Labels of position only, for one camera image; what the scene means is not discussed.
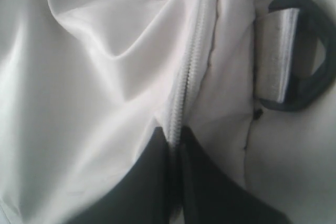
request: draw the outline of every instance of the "gray webbing strap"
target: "gray webbing strap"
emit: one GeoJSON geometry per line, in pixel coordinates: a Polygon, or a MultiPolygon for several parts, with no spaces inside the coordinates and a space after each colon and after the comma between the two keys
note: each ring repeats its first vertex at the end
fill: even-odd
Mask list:
{"type": "Polygon", "coordinates": [[[267,14],[255,23],[255,95],[282,103],[288,87],[299,9],[267,14]]]}

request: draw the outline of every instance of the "zipper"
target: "zipper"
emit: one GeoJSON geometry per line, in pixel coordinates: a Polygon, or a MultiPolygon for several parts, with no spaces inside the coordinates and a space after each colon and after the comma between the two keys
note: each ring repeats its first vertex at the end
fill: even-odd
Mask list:
{"type": "Polygon", "coordinates": [[[201,71],[202,63],[209,56],[212,34],[216,21],[217,0],[198,0],[194,28],[186,46],[183,63],[173,98],[168,143],[170,144],[171,162],[171,211],[176,217],[181,205],[181,178],[179,173],[178,148],[180,146],[181,128],[198,95],[201,79],[205,73],[201,71]]]}

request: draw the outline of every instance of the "plastic d-ring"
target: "plastic d-ring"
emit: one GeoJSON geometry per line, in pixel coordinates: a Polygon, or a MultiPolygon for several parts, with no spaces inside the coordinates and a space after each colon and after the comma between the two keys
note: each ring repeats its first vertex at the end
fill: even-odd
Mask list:
{"type": "Polygon", "coordinates": [[[271,110],[298,111],[309,106],[336,78],[336,27],[330,18],[312,0],[274,0],[269,11],[297,8],[299,20],[313,31],[325,48],[325,60],[318,70],[308,78],[290,75],[284,103],[260,99],[262,105],[271,110]]]}

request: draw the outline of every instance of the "white zipper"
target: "white zipper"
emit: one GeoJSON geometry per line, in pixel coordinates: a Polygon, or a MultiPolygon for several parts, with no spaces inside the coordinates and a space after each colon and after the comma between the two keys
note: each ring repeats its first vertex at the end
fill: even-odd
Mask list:
{"type": "Polygon", "coordinates": [[[193,31],[190,33],[191,36],[184,54],[172,104],[168,142],[170,144],[173,191],[178,188],[177,151],[180,145],[181,128],[196,100],[201,80],[205,73],[204,67],[200,69],[200,65],[204,66],[204,63],[207,64],[210,53],[216,21],[216,5],[217,0],[198,0],[196,21],[193,31]]]}

